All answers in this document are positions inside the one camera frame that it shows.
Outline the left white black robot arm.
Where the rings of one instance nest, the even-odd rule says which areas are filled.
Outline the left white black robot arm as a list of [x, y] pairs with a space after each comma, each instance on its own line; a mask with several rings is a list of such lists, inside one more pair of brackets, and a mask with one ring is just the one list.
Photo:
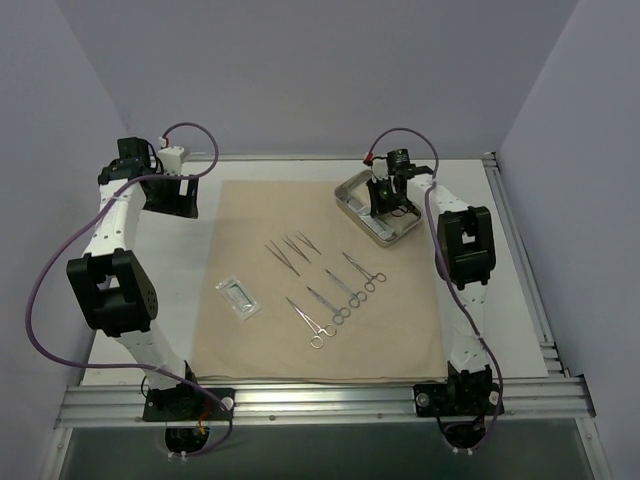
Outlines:
[[190, 419], [202, 395], [181, 384], [192, 373], [155, 324], [156, 289], [133, 247], [142, 211], [197, 218], [198, 183], [179, 178], [185, 147], [166, 145], [154, 153], [147, 141], [129, 137], [119, 140], [118, 154], [98, 177], [102, 217], [83, 255], [68, 262], [67, 277], [89, 327], [146, 365], [151, 393], [166, 395], [166, 408]]

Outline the steel surgical scissors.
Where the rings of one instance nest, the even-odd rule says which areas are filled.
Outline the steel surgical scissors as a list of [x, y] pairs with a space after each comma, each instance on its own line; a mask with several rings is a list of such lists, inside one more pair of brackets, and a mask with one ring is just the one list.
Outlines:
[[336, 286], [338, 286], [342, 291], [344, 291], [348, 295], [348, 298], [349, 298], [348, 304], [351, 308], [358, 308], [363, 302], [365, 302], [368, 299], [368, 296], [364, 291], [355, 291], [351, 289], [330, 270], [326, 269], [325, 273], [328, 275], [330, 280]]
[[324, 296], [319, 294], [316, 290], [307, 286], [307, 290], [321, 305], [323, 305], [332, 315], [332, 322], [335, 325], [342, 325], [347, 318], [351, 316], [351, 311], [348, 307], [337, 307], [333, 305]]

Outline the curved tip steel tweezers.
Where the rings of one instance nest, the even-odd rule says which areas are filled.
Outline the curved tip steel tweezers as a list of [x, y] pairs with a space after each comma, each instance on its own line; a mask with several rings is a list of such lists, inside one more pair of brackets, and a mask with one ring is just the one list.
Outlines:
[[294, 252], [296, 252], [299, 256], [301, 256], [307, 263], [311, 264], [311, 260], [307, 257], [307, 255], [296, 245], [296, 243], [288, 235], [285, 235], [282, 238], [282, 241], [289, 248], [291, 248]]

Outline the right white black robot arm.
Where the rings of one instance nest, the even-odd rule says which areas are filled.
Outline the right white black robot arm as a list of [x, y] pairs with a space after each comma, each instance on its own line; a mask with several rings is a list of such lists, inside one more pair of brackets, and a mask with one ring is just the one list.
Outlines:
[[449, 374], [489, 371], [483, 338], [486, 287], [496, 266], [491, 213], [460, 199], [428, 166], [375, 157], [365, 162], [371, 214], [421, 215], [433, 243], [443, 351]]

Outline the beige cloth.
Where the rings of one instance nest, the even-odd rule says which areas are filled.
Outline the beige cloth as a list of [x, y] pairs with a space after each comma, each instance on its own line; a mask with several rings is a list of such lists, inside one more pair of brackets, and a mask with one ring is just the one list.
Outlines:
[[[302, 232], [318, 255], [295, 236]], [[282, 238], [288, 235], [307, 263]], [[273, 241], [300, 276], [265, 244]], [[346, 252], [385, 283], [373, 293], [342, 256]], [[396, 244], [376, 245], [337, 206], [326, 182], [225, 181], [215, 217], [192, 367], [200, 376], [233, 380], [311, 380], [331, 383], [441, 380], [446, 374], [433, 271], [433, 248], [423, 228]], [[328, 269], [368, 299], [351, 308]], [[234, 313], [216, 285], [237, 277], [261, 304], [247, 320]], [[342, 325], [307, 290], [348, 307]], [[337, 334], [324, 346], [310, 344], [311, 329], [289, 305], [295, 302]]]

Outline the fine point steel tweezers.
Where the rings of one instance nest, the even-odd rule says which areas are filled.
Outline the fine point steel tweezers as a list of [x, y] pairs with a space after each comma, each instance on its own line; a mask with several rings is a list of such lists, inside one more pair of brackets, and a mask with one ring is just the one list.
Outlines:
[[302, 241], [306, 246], [308, 246], [309, 248], [311, 248], [313, 251], [315, 251], [318, 255], [321, 255], [320, 250], [311, 242], [311, 240], [305, 236], [302, 232], [297, 232], [295, 234], [296, 238], [300, 241]]

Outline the metal instrument tray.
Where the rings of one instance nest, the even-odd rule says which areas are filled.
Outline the metal instrument tray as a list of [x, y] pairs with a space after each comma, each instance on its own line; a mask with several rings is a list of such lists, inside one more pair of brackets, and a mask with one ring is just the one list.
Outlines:
[[366, 182], [372, 178], [362, 170], [334, 189], [338, 207], [371, 240], [383, 248], [406, 237], [421, 223], [421, 213], [396, 210], [379, 217], [371, 216], [371, 203]]

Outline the steel surgical forceps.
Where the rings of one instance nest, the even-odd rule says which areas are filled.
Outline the steel surgical forceps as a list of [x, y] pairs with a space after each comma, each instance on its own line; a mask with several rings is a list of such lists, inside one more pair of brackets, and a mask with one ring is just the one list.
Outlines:
[[295, 302], [290, 298], [286, 298], [289, 305], [294, 311], [302, 318], [305, 324], [311, 329], [313, 335], [310, 339], [310, 344], [314, 349], [320, 349], [324, 346], [324, 338], [332, 338], [337, 334], [337, 329], [334, 325], [321, 326], [315, 322], [309, 315], [307, 315]]
[[371, 273], [346, 252], [342, 252], [342, 256], [365, 278], [364, 289], [366, 292], [373, 293], [376, 290], [377, 283], [385, 283], [387, 281], [387, 276], [383, 272]]

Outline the green white suture packet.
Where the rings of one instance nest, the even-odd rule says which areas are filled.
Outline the green white suture packet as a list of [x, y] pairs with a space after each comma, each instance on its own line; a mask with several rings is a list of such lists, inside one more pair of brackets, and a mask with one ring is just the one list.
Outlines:
[[247, 320], [261, 310], [261, 304], [235, 276], [219, 282], [216, 285], [216, 290], [224, 297], [241, 320]]

